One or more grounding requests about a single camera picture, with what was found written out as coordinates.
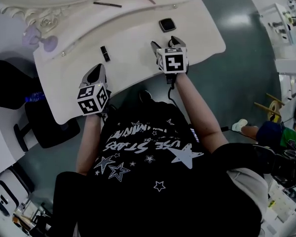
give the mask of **purple glass object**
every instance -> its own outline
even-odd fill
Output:
[[[22,45],[32,46],[37,45],[39,42],[43,43],[46,52],[52,52],[58,44],[58,38],[56,36],[49,36],[44,39],[41,37],[39,29],[35,25],[30,25],[23,33]]]

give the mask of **office chair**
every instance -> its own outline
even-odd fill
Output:
[[[31,78],[6,61],[0,61],[0,107],[17,110],[25,97],[43,92],[39,78]],[[14,126],[15,136],[24,152],[29,149],[24,136],[32,130],[42,148],[61,144],[80,133],[75,118],[63,125],[56,123],[47,100],[27,102],[25,112],[29,123],[22,129]]]

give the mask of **gray floor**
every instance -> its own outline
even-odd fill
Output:
[[[221,126],[231,126],[241,118],[253,125],[261,125],[266,113],[253,105],[268,106],[268,92],[280,98],[281,90],[274,64],[274,53],[265,28],[251,0],[203,0],[212,15],[224,41],[226,51],[191,66],[188,76],[202,94]],[[113,97],[120,106],[131,102],[139,89],[148,89],[156,101],[169,102],[169,86],[164,75],[139,83]],[[186,115],[177,91],[173,98]],[[78,119],[83,129],[84,118]],[[226,132],[230,142],[249,142],[241,135]],[[19,160],[36,185],[33,199],[51,202],[58,173],[74,171],[75,159],[82,134],[51,149],[33,147]]]

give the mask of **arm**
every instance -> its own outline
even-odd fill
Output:
[[[101,118],[98,115],[88,115],[85,120],[83,136],[77,157],[76,171],[87,175],[96,160],[101,134]]]
[[[203,146],[212,153],[227,144],[228,141],[222,134],[214,114],[187,75],[178,74],[176,85],[195,133]]]

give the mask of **white cube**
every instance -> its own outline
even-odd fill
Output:
[[[109,97],[103,83],[80,88],[77,98],[81,115],[84,116],[102,112],[108,100]]]
[[[186,47],[159,48],[157,60],[165,74],[186,73]]]

